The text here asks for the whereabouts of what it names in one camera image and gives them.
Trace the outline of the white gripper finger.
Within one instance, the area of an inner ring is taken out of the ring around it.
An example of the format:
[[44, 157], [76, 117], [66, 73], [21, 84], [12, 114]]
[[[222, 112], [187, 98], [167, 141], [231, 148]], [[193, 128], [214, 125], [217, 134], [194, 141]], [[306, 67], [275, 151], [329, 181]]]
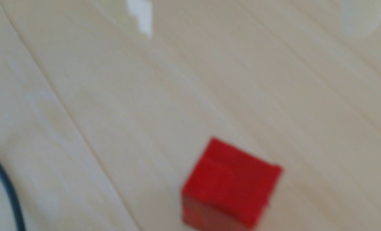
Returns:
[[365, 37], [381, 24], [381, 0], [342, 0], [342, 20], [345, 35]]
[[127, 0], [127, 9], [136, 19], [137, 29], [148, 38], [153, 35], [153, 4], [150, 0]]

